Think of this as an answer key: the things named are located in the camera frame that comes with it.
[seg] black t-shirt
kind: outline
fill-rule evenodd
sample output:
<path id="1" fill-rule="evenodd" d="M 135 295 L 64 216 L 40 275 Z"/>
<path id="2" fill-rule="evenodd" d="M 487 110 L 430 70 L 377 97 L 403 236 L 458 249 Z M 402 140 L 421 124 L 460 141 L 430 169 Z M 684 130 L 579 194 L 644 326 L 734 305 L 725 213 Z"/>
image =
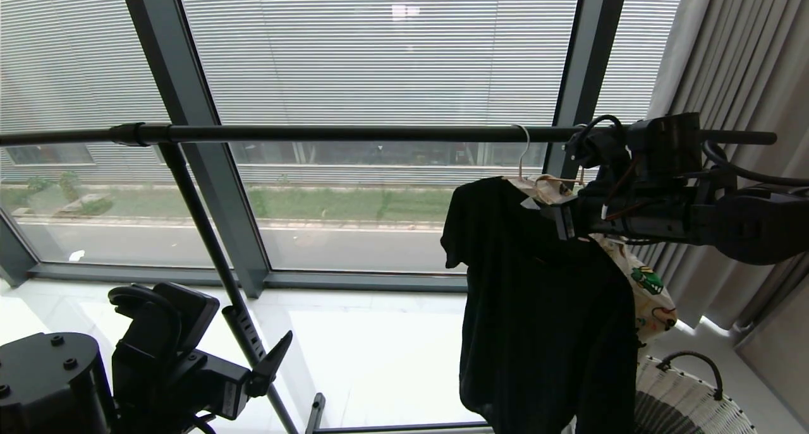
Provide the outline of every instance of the black t-shirt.
<path id="1" fill-rule="evenodd" d="M 560 241 L 503 178 L 460 186 L 441 244 L 467 264 L 460 397 L 497 434 L 631 432 L 632 288 L 592 241 Z"/>

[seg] basket handle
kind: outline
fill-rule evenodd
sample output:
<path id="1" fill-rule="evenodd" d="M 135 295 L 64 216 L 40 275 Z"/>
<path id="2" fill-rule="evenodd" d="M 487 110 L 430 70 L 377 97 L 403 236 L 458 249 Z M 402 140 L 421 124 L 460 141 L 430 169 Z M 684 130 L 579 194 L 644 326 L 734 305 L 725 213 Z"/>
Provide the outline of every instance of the basket handle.
<path id="1" fill-rule="evenodd" d="M 671 360 L 676 359 L 679 356 L 696 356 L 696 358 L 701 359 L 702 361 L 706 362 L 711 371 L 714 372 L 714 379 L 716 379 L 716 390 L 714 390 L 714 399 L 717 401 L 722 400 L 722 375 L 719 373 L 719 368 L 717 367 L 716 363 L 714 363 L 713 359 L 704 356 L 704 354 L 696 353 L 695 351 L 679 351 L 678 353 L 670 354 L 666 358 L 662 359 L 659 365 L 657 365 L 658 370 L 661 371 L 668 371 L 671 369 Z"/>

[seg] green cartoon print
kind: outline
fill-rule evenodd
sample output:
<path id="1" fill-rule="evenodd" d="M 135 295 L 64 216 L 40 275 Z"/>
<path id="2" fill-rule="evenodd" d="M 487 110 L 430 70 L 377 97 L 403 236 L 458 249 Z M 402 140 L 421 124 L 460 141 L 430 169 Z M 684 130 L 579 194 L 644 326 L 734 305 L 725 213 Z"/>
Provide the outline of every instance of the green cartoon print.
<path id="1" fill-rule="evenodd" d="M 655 271 L 649 267 L 636 267 L 632 269 L 632 279 L 638 283 L 638 286 L 645 288 L 647 292 L 652 295 L 660 295 L 662 293 L 662 282 Z"/>

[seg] clothing tag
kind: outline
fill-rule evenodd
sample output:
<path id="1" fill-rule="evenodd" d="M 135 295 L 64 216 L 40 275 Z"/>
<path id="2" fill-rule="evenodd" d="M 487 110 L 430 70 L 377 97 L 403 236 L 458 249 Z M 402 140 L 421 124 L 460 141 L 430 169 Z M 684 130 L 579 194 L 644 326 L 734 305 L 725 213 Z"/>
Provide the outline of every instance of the clothing tag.
<path id="1" fill-rule="evenodd" d="M 537 205 L 537 201 L 535 201 L 533 198 L 530 198 L 530 197 L 526 197 L 525 200 L 523 200 L 520 203 L 520 206 L 522 206 L 523 208 L 527 208 L 529 210 L 541 210 L 542 209 L 539 205 Z"/>

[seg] woven basket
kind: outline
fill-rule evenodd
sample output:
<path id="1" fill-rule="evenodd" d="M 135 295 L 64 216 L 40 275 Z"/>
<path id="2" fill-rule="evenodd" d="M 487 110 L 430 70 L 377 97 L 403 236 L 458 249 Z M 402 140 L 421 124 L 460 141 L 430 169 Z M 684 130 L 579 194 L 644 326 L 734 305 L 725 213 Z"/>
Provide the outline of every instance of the woven basket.
<path id="1" fill-rule="evenodd" d="M 717 388 L 671 367 L 679 356 L 696 356 L 714 371 Z M 707 356 L 693 351 L 662 361 L 645 357 L 638 366 L 636 434 L 748 434 L 756 432 L 739 406 L 722 391 L 722 376 Z"/>

